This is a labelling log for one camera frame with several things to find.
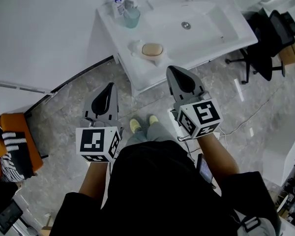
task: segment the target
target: orange chair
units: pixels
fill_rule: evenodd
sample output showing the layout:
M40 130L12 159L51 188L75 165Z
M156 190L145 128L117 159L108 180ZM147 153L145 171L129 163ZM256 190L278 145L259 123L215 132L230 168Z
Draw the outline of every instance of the orange chair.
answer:
M40 154L35 146L34 140L30 134L29 127L26 123L24 114L2 114L0 116L0 126L3 132L12 131L12 132L24 132L26 142L29 149L29 157L32 163L33 172L36 172L43 166L43 161L40 157ZM0 140L0 156L3 156L6 153L3 140ZM0 165L0 177L2 177L1 165Z

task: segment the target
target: drain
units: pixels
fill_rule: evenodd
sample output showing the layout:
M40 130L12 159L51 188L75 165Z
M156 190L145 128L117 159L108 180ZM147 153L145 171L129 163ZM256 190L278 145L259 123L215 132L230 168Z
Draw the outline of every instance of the drain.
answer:
M189 24L188 22L182 22L181 26L186 30L189 30L191 28L191 24Z

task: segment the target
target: black shirt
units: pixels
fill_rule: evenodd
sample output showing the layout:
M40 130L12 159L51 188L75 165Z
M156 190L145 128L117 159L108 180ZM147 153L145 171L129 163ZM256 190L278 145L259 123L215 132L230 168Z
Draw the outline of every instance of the black shirt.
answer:
M259 172L229 176L220 187L222 197L173 141L128 146L115 161L103 208L86 195L67 194L50 235L236 235L234 209L267 218L279 230Z

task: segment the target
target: gray pants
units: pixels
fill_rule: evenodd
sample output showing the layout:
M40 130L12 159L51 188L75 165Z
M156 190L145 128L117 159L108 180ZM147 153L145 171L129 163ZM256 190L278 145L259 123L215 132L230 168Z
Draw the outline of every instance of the gray pants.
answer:
M168 132L168 130L158 121L154 122L147 130L147 136L142 130L139 130L133 134L128 140L126 146L140 144L147 141L163 142L174 141L176 139Z

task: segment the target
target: baseboard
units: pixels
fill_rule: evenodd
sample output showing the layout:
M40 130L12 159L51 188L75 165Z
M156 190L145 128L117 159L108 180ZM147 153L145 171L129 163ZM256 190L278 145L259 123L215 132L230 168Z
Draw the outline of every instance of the baseboard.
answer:
M79 78L80 76L86 74L87 72L91 71L94 68L97 68L98 66L110 61L114 59L113 56L109 56L106 59L101 60L100 62L88 67L87 69L83 70L82 72L79 72L78 74L74 75L73 77L71 77L70 79L68 79L67 81L65 81L64 83L62 83L60 86L56 87L54 90L52 90L51 92L57 92L59 91L62 87L64 87L66 84L74 81L75 79ZM50 97L49 95L45 95L43 98L41 98L39 101L37 101L34 105L32 105L25 113L24 115L30 113L34 108L36 108L40 103L42 103L44 100L46 100L48 97Z

